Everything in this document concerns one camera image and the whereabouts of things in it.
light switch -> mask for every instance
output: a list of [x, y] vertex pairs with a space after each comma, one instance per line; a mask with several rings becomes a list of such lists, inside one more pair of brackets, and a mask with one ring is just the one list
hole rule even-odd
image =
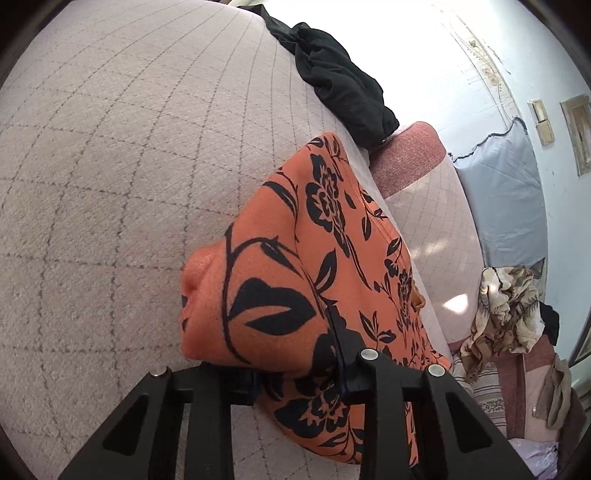
[[550, 145], [554, 142], [554, 132], [552, 131], [552, 125], [550, 125], [550, 119], [548, 119], [544, 102], [542, 100], [530, 102], [530, 110], [531, 115], [534, 117], [535, 129], [538, 132], [542, 145]]

black flower print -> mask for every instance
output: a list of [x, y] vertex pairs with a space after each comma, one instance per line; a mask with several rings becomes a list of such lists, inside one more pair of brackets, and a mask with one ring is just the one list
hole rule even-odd
[[339, 198], [337, 174], [326, 165], [322, 155], [311, 154], [315, 183], [306, 185], [306, 205], [312, 221], [332, 232], [343, 253], [349, 258], [349, 243], [345, 238], [345, 216]]

white wall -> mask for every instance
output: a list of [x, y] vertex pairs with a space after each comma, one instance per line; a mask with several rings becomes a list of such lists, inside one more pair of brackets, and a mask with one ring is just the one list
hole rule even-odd
[[[455, 154], [504, 125], [433, 4], [450, 7], [489, 47], [532, 134], [548, 213], [546, 301], [560, 313], [558, 353], [569, 356], [591, 305], [591, 173], [577, 176], [560, 102], [591, 92], [552, 33], [518, 0], [343, 0], [337, 11], [333, 0], [264, 3], [289, 25], [305, 21], [335, 36], [380, 82], [403, 124], [431, 123]], [[549, 147], [535, 133], [527, 105], [534, 99], [544, 101], [554, 129]]]
[[[548, 214], [546, 302], [560, 314], [557, 352], [568, 357], [591, 305], [591, 174], [577, 176], [560, 102], [591, 95], [551, 32], [517, 0], [449, 0], [449, 5], [500, 58], [499, 68], [532, 133]], [[542, 147], [528, 100], [542, 99], [556, 142]]]

brown cloth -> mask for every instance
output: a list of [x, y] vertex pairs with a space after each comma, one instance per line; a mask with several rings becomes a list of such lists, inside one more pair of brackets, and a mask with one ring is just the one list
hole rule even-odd
[[579, 400], [577, 392], [571, 388], [570, 410], [560, 432], [560, 443], [558, 444], [558, 471], [577, 449], [586, 420], [583, 404]]
[[568, 362], [558, 355], [546, 378], [533, 414], [537, 419], [546, 420], [551, 430], [560, 430], [570, 410], [572, 376]]
[[466, 381], [473, 382], [491, 357], [531, 351], [544, 331], [534, 274], [526, 268], [485, 268], [471, 335], [460, 348]]

crumpled cloth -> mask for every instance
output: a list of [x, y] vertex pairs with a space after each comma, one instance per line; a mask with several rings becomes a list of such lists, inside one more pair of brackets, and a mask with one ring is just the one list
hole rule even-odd
[[560, 430], [570, 410], [570, 389], [572, 375], [569, 364], [554, 357], [554, 365], [548, 371], [544, 386], [535, 406], [534, 417], [546, 420], [550, 430]]
[[551, 480], [558, 475], [558, 443], [509, 440], [537, 480]]
[[332, 35], [304, 22], [290, 28], [261, 4], [240, 8], [262, 17], [271, 35], [295, 56], [302, 80], [314, 87], [316, 96], [339, 117], [360, 147], [370, 152], [380, 148], [400, 126], [384, 105], [384, 91], [377, 80], [355, 65]]
[[482, 271], [472, 334], [460, 347], [467, 382], [480, 374], [492, 356], [506, 350], [529, 353], [542, 336], [544, 322], [533, 279], [527, 268]]

